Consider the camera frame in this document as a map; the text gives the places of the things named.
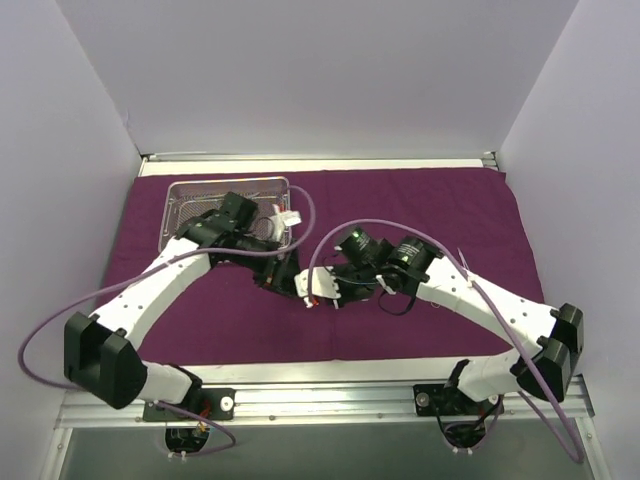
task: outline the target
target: screw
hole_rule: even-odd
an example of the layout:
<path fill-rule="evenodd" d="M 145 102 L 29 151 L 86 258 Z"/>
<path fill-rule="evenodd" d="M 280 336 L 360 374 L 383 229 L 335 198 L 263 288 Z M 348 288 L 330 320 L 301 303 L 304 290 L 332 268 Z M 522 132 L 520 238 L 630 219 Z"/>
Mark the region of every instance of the screw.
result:
<path fill-rule="evenodd" d="M 222 397 L 220 400 L 220 410 L 223 412 L 230 412 L 233 409 L 233 399 L 231 397 Z"/>
<path fill-rule="evenodd" d="M 416 405 L 418 405 L 419 407 L 426 407 L 427 405 L 429 405 L 429 395 L 424 392 L 416 395 Z"/>

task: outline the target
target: white wall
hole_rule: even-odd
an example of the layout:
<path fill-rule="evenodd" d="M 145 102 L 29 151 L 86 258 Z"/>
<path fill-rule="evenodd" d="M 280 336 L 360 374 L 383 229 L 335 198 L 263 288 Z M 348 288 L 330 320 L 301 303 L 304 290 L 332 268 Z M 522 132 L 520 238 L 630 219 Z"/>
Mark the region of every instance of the white wall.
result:
<path fill-rule="evenodd" d="M 640 2 L 580 0 L 501 162 L 547 299 L 585 312 L 582 370 L 615 478 L 640 472 Z"/>
<path fill-rule="evenodd" d="M 0 69 L 0 464 L 34 479 L 62 394 L 22 376 L 17 348 L 99 284 L 139 158 L 53 0 L 3 2 Z M 58 379 L 62 323 L 29 355 Z"/>
<path fill-rule="evenodd" d="M 577 0 L 58 0 L 144 153 L 478 157 Z"/>

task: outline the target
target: black cable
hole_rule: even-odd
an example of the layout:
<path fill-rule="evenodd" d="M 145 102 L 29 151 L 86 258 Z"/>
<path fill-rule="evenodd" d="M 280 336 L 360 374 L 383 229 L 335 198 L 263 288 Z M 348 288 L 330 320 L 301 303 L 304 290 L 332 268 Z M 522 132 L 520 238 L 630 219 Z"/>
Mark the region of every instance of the black cable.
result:
<path fill-rule="evenodd" d="M 416 304 L 417 297 L 411 297 L 411 300 L 409 300 L 409 303 L 407 304 L 404 310 L 402 310 L 401 312 L 392 312 L 391 310 L 388 310 L 387 308 L 385 308 L 384 305 L 382 305 L 382 297 L 386 295 L 388 295 L 387 291 L 383 290 L 380 296 L 378 297 L 378 306 L 380 307 L 380 310 L 382 310 L 385 313 L 388 313 L 389 315 L 393 315 L 394 317 L 401 317 L 402 315 L 406 315 L 411 311 L 413 306 Z"/>
<path fill-rule="evenodd" d="M 335 258 L 337 257 L 338 254 L 335 253 L 331 256 L 331 258 Z M 336 280 L 340 280 L 341 282 L 344 283 L 349 283 L 351 285 L 362 285 L 362 286 L 373 286 L 373 285 L 379 285 L 377 281 L 373 281 L 374 279 L 366 279 L 366 280 L 352 280 L 350 278 L 346 278 L 346 277 L 341 277 L 340 275 L 336 275 L 329 267 L 327 267 L 326 265 L 327 262 L 327 257 L 323 257 L 322 258 L 322 267 L 329 273 L 329 275 L 331 275 L 333 278 L 335 278 Z"/>
<path fill-rule="evenodd" d="M 442 423 L 440 411 L 437 405 L 433 406 L 433 411 L 436 415 L 440 432 L 447 442 L 457 448 L 473 448 L 485 436 L 485 432 L 483 430 L 478 430 L 478 428 L 480 426 L 484 427 L 485 420 L 493 415 L 501 406 L 502 395 L 498 398 L 498 401 L 491 406 L 491 408 L 478 418 L 478 420 L 474 422 L 456 422 L 454 425 L 449 427 L 446 427 Z"/>

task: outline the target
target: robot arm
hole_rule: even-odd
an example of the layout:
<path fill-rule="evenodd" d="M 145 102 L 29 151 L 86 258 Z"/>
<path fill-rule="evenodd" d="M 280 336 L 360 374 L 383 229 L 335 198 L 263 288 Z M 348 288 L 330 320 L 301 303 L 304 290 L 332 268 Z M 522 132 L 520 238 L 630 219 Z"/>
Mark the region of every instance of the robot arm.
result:
<path fill-rule="evenodd" d="M 474 281 L 508 319 L 512 332 L 534 360 L 556 399 L 564 399 L 582 352 L 582 312 L 576 307 L 565 304 L 555 309 L 532 302 L 468 271 L 467 279 L 438 249 L 416 237 L 405 237 L 394 247 L 384 239 L 376 242 L 356 226 L 345 232 L 335 248 L 349 263 L 315 268 L 314 296 L 325 297 L 339 308 L 373 296 L 375 280 L 384 289 L 383 294 L 409 296 L 408 308 L 415 300 L 442 305 L 512 344 L 473 288 L 471 281 Z M 296 278 L 296 287 L 309 305 L 307 279 L 305 270 Z M 515 348 L 460 362 L 448 384 L 475 403 L 519 390 L 546 400 Z"/>
<path fill-rule="evenodd" d="M 140 398 L 199 411 L 200 379 L 179 366 L 142 361 L 137 349 L 167 307 L 220 261 L 250 268 L 254 282 L 262 288 L 296 296 L 293 277 L 300 268 L 295 251 L 282 258 L 203 252 L 173 260 L 210 247 L 277 250 L 277 238 L 258 240 L 248 234 L 257 208 L 251 200 L 227 194 L 220 209 L 183 225 L 145 272 L 163 264 L 167 264 L 166 268 L 131 285 L 91 315 L 73 315 L 65 325 L 65 376 L 114 408 L 123 408 Z M 276 226 L 282 227 L 283 221 L 291 225 L 294 214 L 276 211 L 271 217 L 274 232 L 282 234 L 284 229 Z"/>

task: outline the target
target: wire mesh tray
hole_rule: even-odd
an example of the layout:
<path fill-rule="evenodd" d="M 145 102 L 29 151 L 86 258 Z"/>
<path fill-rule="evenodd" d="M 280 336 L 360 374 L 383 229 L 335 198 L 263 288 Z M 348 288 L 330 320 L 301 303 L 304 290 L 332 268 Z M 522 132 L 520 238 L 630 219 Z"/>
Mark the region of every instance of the wire mesh tray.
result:
<path fill-rule="evenodd" d="M 169 186 L 162 216 L 158 249 L 162 251 L 184 222 L 219 208 L 227 192 L 235 192 L 258 203 L 258 218 L 273 215 L 273 205 L 282 210 L 291 209 L 289 181 L 285 177 L 237 178 L 229 180 L 202 180 L 175 182 Z M 266 239 L 271 234 L 271 222 L 254 222 L 252 234 Z M 283 247 L 291 242 L 291 229 L 287 228 L 280 242 Z"/>

